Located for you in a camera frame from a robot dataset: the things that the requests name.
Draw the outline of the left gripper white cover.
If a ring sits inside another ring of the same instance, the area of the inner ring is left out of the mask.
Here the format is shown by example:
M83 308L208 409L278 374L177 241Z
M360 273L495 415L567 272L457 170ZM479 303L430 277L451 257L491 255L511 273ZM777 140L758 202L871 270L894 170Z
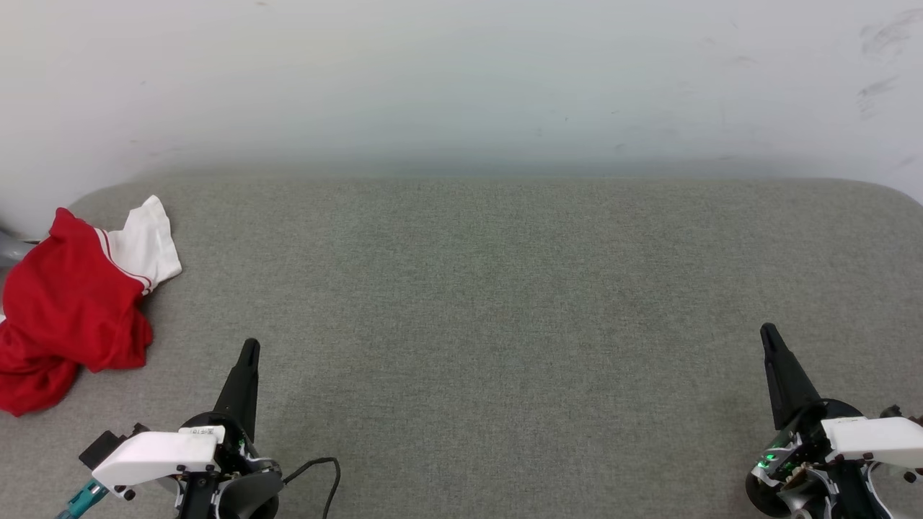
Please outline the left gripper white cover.
M118 447L92 478L123 500L157 482L175 496L176 519L275 519L283 475L257 454L260 342L244 341L213 412L175 431L143 432Z

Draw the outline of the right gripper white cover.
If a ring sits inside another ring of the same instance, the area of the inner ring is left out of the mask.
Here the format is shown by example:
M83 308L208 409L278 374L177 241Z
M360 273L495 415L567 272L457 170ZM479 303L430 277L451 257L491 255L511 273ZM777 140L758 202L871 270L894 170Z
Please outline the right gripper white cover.
M775 519L903 519L873 476L890 466L922 483L923 427L821 399L774 323L759 335L777 433L745 480L749 502Z

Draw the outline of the red and white basketball jersey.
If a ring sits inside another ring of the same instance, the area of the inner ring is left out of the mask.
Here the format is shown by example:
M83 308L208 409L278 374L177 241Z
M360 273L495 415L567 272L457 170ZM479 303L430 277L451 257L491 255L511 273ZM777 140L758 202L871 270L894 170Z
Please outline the red and white basketball jersey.
M107 231L59 208L48 236L6 277L0 310L0 411L46 410L80 368L137 369L153 340L142 299L182 272L156 196Z

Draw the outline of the grey rounded metal object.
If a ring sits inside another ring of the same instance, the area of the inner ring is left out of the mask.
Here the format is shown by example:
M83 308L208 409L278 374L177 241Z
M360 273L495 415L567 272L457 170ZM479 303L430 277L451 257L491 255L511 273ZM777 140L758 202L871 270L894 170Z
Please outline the grey rounded metal object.
M0 227L0 270L12 268L25 259L27 253L35 249L40 239L20 239Z

